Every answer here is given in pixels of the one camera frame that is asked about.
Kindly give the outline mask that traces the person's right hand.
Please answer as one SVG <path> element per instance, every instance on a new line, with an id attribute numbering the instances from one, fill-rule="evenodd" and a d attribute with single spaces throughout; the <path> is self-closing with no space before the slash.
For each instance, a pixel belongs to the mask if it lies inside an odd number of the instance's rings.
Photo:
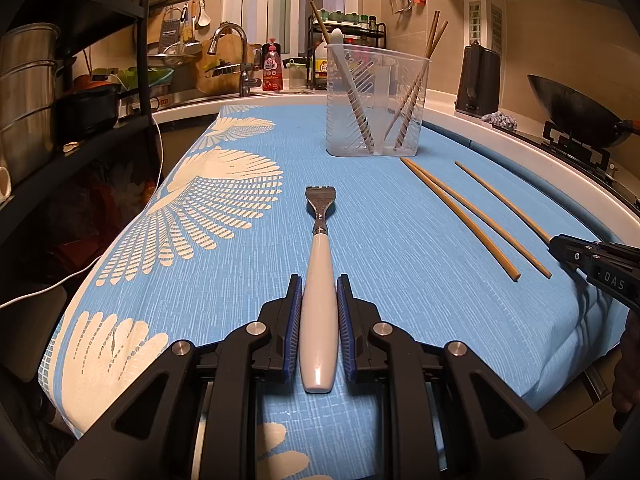
<path id="1" fill-rule="evenodd" d="M 618 346 L 620 360 L 614 368 L 612 404 L 616 411 L 628 413 L 639 404 L 640 396 L 639 317 L 634 312 L 629 312 L 627 316 Z"/>

